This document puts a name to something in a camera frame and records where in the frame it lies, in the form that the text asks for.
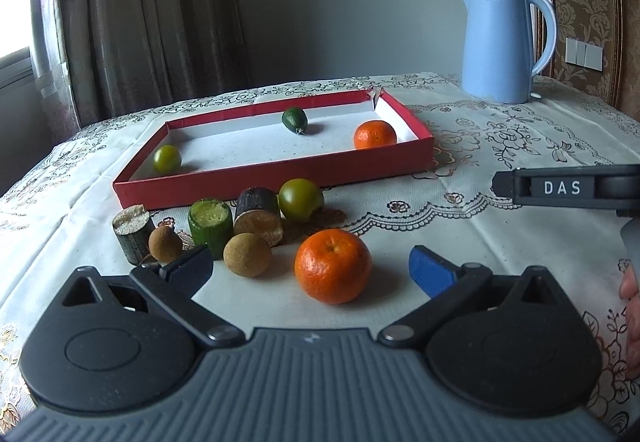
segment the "green tomato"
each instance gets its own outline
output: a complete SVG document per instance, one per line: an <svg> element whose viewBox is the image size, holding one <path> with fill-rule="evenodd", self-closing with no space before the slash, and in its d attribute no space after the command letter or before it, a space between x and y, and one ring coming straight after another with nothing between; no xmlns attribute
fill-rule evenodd
<svg viewBox="0 0 640 442"><path fill-rule="evenodd" d="M314 212L322 208L324 196L313 182L295 178L280 188L278 204L285 218L305 223Z"/></svg>
<svg viewBox="0 0 640 442"><path fill-rule="evenodd" d="M182 157L176 146L162 146L154 153L154 169L162 176L173 173L182 164Z"/></svg>

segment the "red tray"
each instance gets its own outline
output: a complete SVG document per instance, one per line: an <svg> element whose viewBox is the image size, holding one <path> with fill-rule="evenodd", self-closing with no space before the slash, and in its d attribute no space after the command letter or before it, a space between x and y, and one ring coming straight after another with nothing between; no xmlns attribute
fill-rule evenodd
<svg viewBox="0 0 640 442"><path fill-rule="evenodd" d="M296 135L282 112L305 110L308 134ZM386 120L398 143L355 150L353 133L367 120ZM182 167L160 177L152 167L158 147L174 144ZM148 210L191 205L202 198L233 200L247 187L278 191L293 178L337 186L426 171L433 164L433 135L387 92L346 91L276 100L169 120L140 148L113 181L120 203Z"/></svg>

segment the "green lime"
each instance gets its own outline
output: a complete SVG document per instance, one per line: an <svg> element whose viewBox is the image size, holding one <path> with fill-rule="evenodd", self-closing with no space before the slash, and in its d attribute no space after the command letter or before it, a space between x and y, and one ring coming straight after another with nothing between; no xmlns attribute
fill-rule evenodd
<svg viewBox="0 0 640 442"><path fill-rule="evenodd" d="M286 182L278 194L280 210L285 218L304 223L324 205L324 196L316 184L304 178Z"/></svg>
<svg viewBox="0 0 640 442"><path fill-rule="evenodd" d="M165 145L154 153L154 169L164 176L173 173L182 164L182 157L176 146Z"/></svg>
<svg viewBox="0 0 640 442"><path fill-rule="evenodd" d="M222 259L225 245L234 235L229 206L218 200L199 200L190 207L187 222L194 245L206 244L213 259Z"/></svg>
<svg viewBox="0 0 640 442"><path fill-rule="evenodd" d="M304 135L308 120L306 119L306 114L303 109L295 106L290 107L282 114L282 123L289 131L297 133L298 135Z"/></svg>

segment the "tablecloth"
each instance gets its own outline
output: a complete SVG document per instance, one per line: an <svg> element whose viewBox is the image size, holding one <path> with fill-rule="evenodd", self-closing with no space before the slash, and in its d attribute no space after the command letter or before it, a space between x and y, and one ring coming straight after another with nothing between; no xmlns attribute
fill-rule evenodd
<svg viewBox="0 0 640 442"><path fill-rule="evenodd" d="M33 409L18 370L20 348L71 271L81 265L95 266L103 275L130 270L111 230L121 208L111 183L164 120L362 88L385 88L427 123L436 139L434 168L326 188L325 210L310 224L287 231L267 277L231 280L228 270L216 265L195 300L244 330L362 326L372 321L374 309L375 329L427 299L406 268L416 244L456 264L484 263L495 273L547 266L602 351L602 374L589 407L616 432L625 430L640 412L638 383L624 377L625 303L617 294L628 266L620 239L625 220L612 211L518 207L496 197L490 184L495 171L517 167L638 163L640 123L550 78L537 77L534 91L542 97L523 105L472 98L458 85L455 75L434 73L294 82L114 118L57 146L0 199L0 432ZM187 231L185 213L157 211L154 221L175 222L178 231ZM296 293L287 261L297 240L326 227L360 235L375 263L374 283L342 313Z"/></svg>

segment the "kettle handle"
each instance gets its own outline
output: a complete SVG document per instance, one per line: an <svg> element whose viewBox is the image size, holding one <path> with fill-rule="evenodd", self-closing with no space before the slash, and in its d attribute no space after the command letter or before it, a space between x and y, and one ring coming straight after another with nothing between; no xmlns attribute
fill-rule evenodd
<svg viewBox="0 0 640 442"><path fill-rule="evenodd" d="M546 45L540 59L533 65L531 76L538 75L543 68L548 65L556 51L556 39L558 38L558 26L556 25L556 10L551 4L551 0L527 0L530 4L537 6L545 18L546 23Z"/></svg>

